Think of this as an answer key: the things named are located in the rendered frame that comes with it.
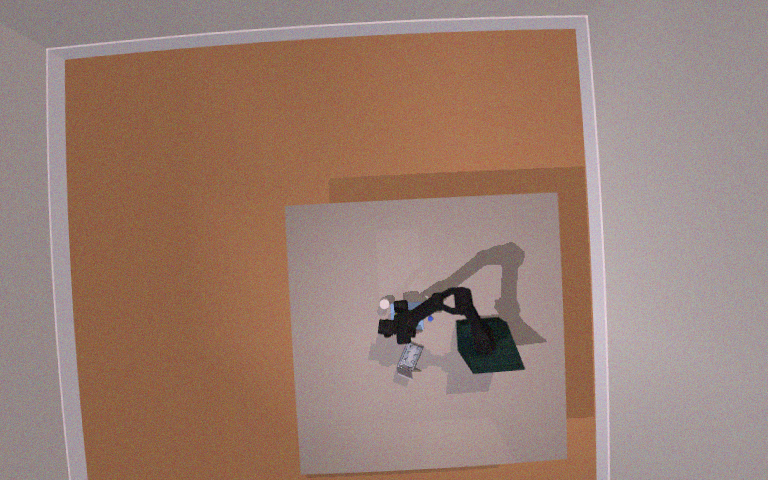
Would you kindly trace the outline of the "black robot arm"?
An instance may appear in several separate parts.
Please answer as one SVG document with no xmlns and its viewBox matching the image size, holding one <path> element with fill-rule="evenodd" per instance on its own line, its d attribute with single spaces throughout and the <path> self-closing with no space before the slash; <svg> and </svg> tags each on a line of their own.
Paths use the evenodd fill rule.
<svg viewBox="0 0 768 480">
<path fill-rule="evenodd" d="M 443 299 L 450 295 L 454 295 L 455 308 L 444 304 Z M 394 315 L 394 320 L 380 319 L 378 334 L 384 335 L 384 338 L 390 338 L 393 334 L 402 339 L 416 338 L 416 328 L 419 322 L 437 311 L 466 317 L 471 325 L 476 354 L 492 355 L 492 351 L 497 350 L 493 328 L 482 321 L 473 306 L 472 292 L 465 287 L 454 287 L 441 293 L 434 293 L 413 310 L 405 310 Z"/>
</svg>

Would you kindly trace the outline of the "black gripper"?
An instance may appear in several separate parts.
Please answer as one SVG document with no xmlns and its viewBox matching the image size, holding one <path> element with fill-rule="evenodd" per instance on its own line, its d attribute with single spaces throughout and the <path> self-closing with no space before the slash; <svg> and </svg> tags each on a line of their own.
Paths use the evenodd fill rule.
<svg viewBox="0 0 768 480">
<path fill-rule="evenodd" d="M 408 302 L 407 300 L 400 300 L 400 301 L 394 301 L 394 312 L 399 314 L 405 310 L 408 310 Z M 397 343 L 398 344 L 406 344 L 411 342 L 411 338 L 408 339 L 402 339 L 398 335 L 397 337 Z"/>
</svg>

